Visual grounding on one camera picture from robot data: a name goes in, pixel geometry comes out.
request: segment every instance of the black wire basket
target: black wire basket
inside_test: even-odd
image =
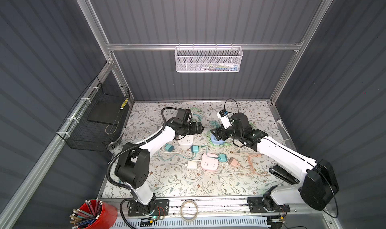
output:
[[[57,131],[72,149],[108,151],[108,145],[119,139],[129,111],[129,89],[111,84],[99,83],[89,98],[83,99],[80,110],[70,119],[68,129]],[[95,111],[103,116],[100,106],[108,105],[110,122],[95,120]]]

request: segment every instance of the white mesh basket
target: white mesh basket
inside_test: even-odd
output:
[[[239,72],[241,47],[176,47],[177,72]]]

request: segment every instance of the teal power adapter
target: teal power adapter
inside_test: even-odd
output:
[[[220,162],[226,162],[228,160],[226,154],[219,154],[218,157]]]
[[[174,146],[171,145],[171,144],[166,144],[165,145],[165,149],[166,149],[167,152],[170,153],[170,152],[172,152],[174,150]]]
[[[192,145],[192,154],[198,153],[200,147],[198,145]]]

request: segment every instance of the robotic arm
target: robotic arm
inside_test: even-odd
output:
[[[125,144],[122,151],[127,150],[127,152],[117,155],[119,159],[114,171],[114,174],[118,176],[125,185],[121,187],[130,189],[135,200],[139,202],[138,206],[141,208],[142,212],[146,214],[153,211],[156,199],[154,193],[150,190],[148,183],[145,183],[149,175],[150,157],[152,157],[162,146],[178,136],[200,134],[204,130],[201,122],[196,123],[191,121],[192,113],[189,109],[164,109],[177,110],[177,115],[164,122],[163,128],[146,138],[144,144],[142,141],[137,144]],[[111,183],[112,179],[110,176],[107,176],[107,179]]]
[[[165,109],[177,110],[177,115],[166,121],[162,114]],[[122,152],[109,163],[106,174],[108,181],[113,185],[129,189],[142,212],[147,214],[153,211],[156,198],[149,185],[145,183],[149,174],[150,157],[179,135],[195,135],[204,130],[200,122],[191,122],[192,113],[188,109],[164,108],[163,110],[161,112],[164,119],[162,129],[150,135],[145,141],[125,144]],[[290,185],[273,186],[264,194],[261,203],[267,211],[276,211],[279,206],[288,203],[306,203],[321,211],[339,191],[329,162],[323,159],[316,162],[281,145],[267,133],[253,130],[248,117],[243,113],[235,113],[229,118],[228,112],[224,109],[217,116],[222,125],[211,130],[217,140],[232,138],[234,145],[249,147],[271,157],[283,166],[282,168],[275,165],[269,169],[269,172]],[[114,174],[123,184],[114,182],[110,177],[110,169],[116,159],[119,160]]]
[[[303,156],[286,146],[281,145],[267,133],[253,130],[248,117],[239,112],[228,117],[224,109],[217,113],[222,125],[211,130],[217,140],[233,139],[238,147],[249,147],[276,160],[279,165],[269,172],[283,179],[289,186],[271,187],[263,196],[264,208],[275,211],[280,205],[288,203],[306,203],[316,210],[323,210],[339,191],[338,183],[329,162]]]

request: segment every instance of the gray corrugated wall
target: gray corrugated wall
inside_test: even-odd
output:
[[[297,150],[332,163],[347,229],[386,217],[385,1],[334,0],[276,104]]]
[[[110,43],[300,42],[321,0],[91,0]],[[238,73],[179,74],[172,52],[115,52],[137,101],[269,99],[292,52],[244,51]]]
[[[321,0],[91,0],[110,43],[294,43]]]
[[[116,51],[136,101],[269,99],[293,51],[245,51],[240,72],[176,72],[174,52]]]
[[[105,59],[76,0],[0,0],[0,4],[2,211]],[[68,223],[70,209],[82,202],[71,192],[82,182],[71,178],[74,171],[68,168],[88,167],[88,185],[80,194],[90,196],[98,192],[107,159],[65,147],[20,221],[30,219],[34,206],[34,210],[50,208],[53,213],[48,217]],[[61,211],[52,209],[57,199]]]

